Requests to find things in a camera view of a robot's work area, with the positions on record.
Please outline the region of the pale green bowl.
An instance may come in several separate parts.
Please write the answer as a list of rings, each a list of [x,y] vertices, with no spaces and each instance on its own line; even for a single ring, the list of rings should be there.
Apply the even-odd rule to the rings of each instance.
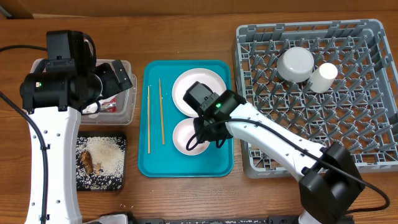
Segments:
[[[312,74],[314,59],[309,50],[292,47],[286,50],[277,61],[279,75],[289,82],[300,83]]]

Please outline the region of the small white dish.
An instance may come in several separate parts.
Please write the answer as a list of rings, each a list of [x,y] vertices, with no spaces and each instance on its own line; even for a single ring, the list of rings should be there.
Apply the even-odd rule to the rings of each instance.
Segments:
[[[186,149],[188,140],[195,134],[193,118],[182,120],[176,125],[173,131],[173,142],[175,147],[182,153],[188,156],[196,156],[203,153],[210,143],[205,141],[198,144],[194,149],[188,151]]]

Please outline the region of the brown food scrap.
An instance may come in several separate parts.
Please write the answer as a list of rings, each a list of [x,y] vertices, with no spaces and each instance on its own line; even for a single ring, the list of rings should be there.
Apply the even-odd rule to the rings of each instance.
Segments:
[[[93,163],[92,163],[91,154],[88,151],[82,152],[80,155],[80,160],[85,167],[86,173],[92,174],[93,173]]]

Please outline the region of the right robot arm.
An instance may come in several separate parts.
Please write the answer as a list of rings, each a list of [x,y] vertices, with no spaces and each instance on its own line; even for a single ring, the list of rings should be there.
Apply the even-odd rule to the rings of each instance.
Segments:
[[[183,97],[199,115],[194,120],[199,142],[238,138],[278,162],[298,182],[304,208],[299,223],[341,223],[364,189],[347,149],[311,142],[273,122],[239,94],[226,90],[188,91]]]

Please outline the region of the white napkin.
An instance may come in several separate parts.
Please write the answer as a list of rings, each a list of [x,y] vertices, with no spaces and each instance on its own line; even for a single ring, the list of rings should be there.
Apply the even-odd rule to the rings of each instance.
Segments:
[[[99,113],[101,110],[102,104],[106,100],[97,100],[94,103],[88,105],[81,113],[82,115],[90,115],[90,114],[96,114]]]

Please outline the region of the red snack wrapper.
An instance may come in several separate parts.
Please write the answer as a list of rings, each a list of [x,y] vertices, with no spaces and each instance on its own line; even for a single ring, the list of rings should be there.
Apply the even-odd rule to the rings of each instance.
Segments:
[[[112,98],[111,100],[102,102],[100,111],[102,113],[115,113],[117,111],[116,106],[116,99]]]

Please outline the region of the white cup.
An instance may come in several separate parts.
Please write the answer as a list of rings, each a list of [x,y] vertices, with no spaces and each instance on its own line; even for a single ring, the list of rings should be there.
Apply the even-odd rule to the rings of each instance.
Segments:
[[[315,93],[324,93],[332,86],[338,75],[338,69],[332,63],[321,64],[308,79],[311,83],[310,89]]]

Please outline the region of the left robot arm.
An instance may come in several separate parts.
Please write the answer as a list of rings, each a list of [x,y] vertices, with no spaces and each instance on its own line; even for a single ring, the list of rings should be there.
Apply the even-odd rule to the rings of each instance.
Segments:
[[[75,109],[35,109],[29,116],[43,135],[47,149],[47,223],[82,223],[76,189],[76,143],[81,114]],[[44,165],[39,135],[30,127],[32,166],[30,205],[26,223],[40,223]]]

